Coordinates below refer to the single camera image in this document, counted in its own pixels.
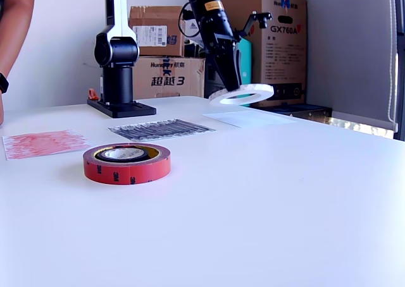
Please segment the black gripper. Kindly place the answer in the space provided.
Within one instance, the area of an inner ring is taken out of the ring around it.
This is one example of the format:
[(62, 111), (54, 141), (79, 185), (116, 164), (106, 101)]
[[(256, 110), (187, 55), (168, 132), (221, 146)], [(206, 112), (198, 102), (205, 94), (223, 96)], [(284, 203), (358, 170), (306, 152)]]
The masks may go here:
[(228, 92), (242, 85), (240, 50), (224, 10), (196, 11), (196, 21), (206, 52)]

